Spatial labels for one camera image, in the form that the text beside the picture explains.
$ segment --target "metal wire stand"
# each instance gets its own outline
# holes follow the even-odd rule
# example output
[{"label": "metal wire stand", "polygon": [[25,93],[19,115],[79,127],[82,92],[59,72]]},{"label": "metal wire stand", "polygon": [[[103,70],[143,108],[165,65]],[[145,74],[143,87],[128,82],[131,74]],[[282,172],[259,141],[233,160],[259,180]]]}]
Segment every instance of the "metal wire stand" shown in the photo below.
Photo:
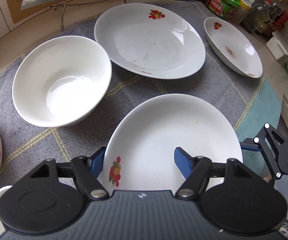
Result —
[{"label": "metal wire stand", "polygon": [[61,8],[61,7],[63,7],[63,9],[62,9],[62,14],[61,14],[61,24],[60,24],[60,31],[63,31],[63,30],[64,30],[63,20],[64,20],[64,13],[65,13],[65,8],[66,8],[66,7],[91,5],[91,4],[95,4],[95,3],[99,3],[99,2],[104,2],[104,1],[108,1],[108,0],[97,0],[97,1],[94,1],[94,2],[74,3],[74,4],[67,4],[68,0],[65,0],[65,1],[64,1],[64,4],[61,4],[61,5],[52,5],[52,6],[50,6],[50,8],[56,9],[56,8]]}]

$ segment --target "white logo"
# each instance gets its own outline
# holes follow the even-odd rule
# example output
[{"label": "white logo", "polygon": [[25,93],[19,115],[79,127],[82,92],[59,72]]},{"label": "white logo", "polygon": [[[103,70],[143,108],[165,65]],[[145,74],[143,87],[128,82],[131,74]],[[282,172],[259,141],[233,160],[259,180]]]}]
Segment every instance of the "white logo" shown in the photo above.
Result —
[{"label": "white logo", "polygon": [[146,198],[146,197],[147,197],[147,195],[146,195],[145,193],[139,194],[139,198],[141,198],[141,199],[144,199],[144,198]]}]

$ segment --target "yellow lid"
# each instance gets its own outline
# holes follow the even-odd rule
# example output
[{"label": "yellow lid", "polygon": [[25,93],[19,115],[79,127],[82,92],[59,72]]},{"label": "yellow lid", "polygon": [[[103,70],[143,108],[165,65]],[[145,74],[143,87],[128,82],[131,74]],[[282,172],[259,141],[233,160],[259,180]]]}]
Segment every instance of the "yellow lid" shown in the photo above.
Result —
[{"label": "yellow lid", "polygon": [[245,2],[244,0],[239,0],[239,3],[242,7],[244,7],[246,10],[250,10],[251,9],[251,5],[249,5],[247,2]]}]

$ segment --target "gray tablecloth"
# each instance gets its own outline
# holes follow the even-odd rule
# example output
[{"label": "gray tablecloth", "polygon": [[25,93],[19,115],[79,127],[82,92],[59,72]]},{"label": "gray tablecloth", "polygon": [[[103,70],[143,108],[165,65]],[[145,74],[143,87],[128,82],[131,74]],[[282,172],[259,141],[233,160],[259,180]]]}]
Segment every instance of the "gray tablecloth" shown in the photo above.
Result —
[{"label": "gray tablecloth", "polygon": [[[12,82],[25,55],[0,72],[3,144],[0,188],[14,184],[46,158],[67,162],[79,155],[92,155],[107,145],[114,129],[128,112],[145,100],[165,93],[190,94],[211,103],[226,116],[240,140],[255,136],[264,122],[278,124],[281,103],[265,78],[252,79],[233,72],[208,46],[203,22],[214,15],[199,2],[160,6],[183,17],[200,34],[206,47],[202,69],[185,79],[155,80],[113,64],[106,96],[88,118],[76,125],[45,129],[30,125],[17,114],[12,102]],[[96,18],[80,22],[57,36],[72,34],[94,39],[95,22]],[[263,165],[259,153],[245,153],[244,162],[257,172]]]}]

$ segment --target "oval plate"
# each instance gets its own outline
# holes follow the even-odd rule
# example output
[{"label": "oval plate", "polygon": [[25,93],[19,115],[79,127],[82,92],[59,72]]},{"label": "oval plate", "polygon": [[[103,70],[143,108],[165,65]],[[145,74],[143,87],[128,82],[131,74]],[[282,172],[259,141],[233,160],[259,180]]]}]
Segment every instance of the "oval plate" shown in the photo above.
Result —
[{"label": "oval plate", "polygon": [[204,28],[213,51],[228,67],[243,76],[261,77],[263,66],[260,57],[237,28],[217,17],[207,18]]},{"label": "oval plate", "polygon": [[142,76],[184,78],[205,62],[205,47],[196,30],[156,5],[129,3],[111,8],[97,20],[94,36],[114,63]]},{"label": "oval plate", "polygon": [[[172,190],[185,181],[174,150],[202,155],[213,162],[242,162],[234,129],[210,103],[193,96],[167,94],[134,108],[114,131],[104,157],[102,182],[113,190]],[[223,182],[210,179],[208,188]]]}]

